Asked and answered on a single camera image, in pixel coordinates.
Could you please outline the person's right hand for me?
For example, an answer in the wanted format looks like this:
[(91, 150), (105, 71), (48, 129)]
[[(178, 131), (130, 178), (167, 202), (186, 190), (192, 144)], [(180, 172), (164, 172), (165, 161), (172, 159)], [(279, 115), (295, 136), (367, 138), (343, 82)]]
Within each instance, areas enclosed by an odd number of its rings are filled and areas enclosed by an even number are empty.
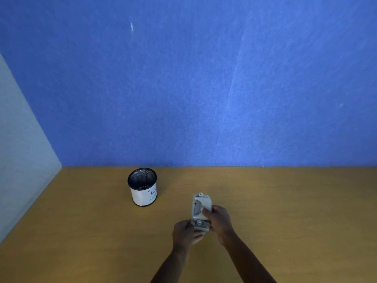
[(236, 234), (227, 209), (212, 205), (210, 229), (217, 235), (221, 245), (225, 246)]

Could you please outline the person's left hand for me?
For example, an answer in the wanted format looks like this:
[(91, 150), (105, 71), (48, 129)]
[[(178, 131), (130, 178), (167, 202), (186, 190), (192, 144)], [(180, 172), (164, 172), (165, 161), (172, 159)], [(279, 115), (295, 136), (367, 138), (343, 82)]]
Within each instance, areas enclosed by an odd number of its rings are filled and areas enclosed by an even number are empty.
[(192, 245), (201, 241), (205, 233), (184, 227), (184, 220), (176, 223), (172, 232), (173, 250), (182, 254), (188, 254)]

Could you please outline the grey plastic device casing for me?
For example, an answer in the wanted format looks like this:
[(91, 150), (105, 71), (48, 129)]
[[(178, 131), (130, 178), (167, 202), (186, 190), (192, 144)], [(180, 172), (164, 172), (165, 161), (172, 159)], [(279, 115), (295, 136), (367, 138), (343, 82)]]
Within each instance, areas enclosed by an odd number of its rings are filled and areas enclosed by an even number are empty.
[(191, 210), (191, 224), (195, 227), (196, 231), (206, 233), (210, 230), (210, 220), (202, 214), (202, 208), (211, 211), (211, 199), (203, 193), (195, 194)]

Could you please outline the person's left forearm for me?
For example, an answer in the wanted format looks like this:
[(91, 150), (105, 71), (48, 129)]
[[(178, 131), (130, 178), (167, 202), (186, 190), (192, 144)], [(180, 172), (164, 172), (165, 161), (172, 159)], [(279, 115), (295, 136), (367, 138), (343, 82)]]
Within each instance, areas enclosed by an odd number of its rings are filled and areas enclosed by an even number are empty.
[(150, 283), (178, 283), (188, 259), (189, 251), (190, 249), (188, 248), (173, 247)]

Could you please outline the person's right forearm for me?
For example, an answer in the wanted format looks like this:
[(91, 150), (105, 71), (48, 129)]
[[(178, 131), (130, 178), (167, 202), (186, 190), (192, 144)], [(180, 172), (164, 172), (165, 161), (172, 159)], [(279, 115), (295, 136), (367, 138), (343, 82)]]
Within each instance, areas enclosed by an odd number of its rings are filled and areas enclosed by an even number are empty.
[(277, 283), (233, 230), (225, 233), (222, 244), (243, 283)]

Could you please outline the black mesh pen holder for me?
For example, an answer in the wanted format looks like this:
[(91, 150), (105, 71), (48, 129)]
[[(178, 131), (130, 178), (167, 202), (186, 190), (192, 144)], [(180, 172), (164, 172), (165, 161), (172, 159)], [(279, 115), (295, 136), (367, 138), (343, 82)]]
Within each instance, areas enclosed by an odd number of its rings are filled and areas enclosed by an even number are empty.
[(140, 207), (153, 204), (157, 198), (157, 174), (150, 168), (134, 170), (128, 177), (132, 200)]

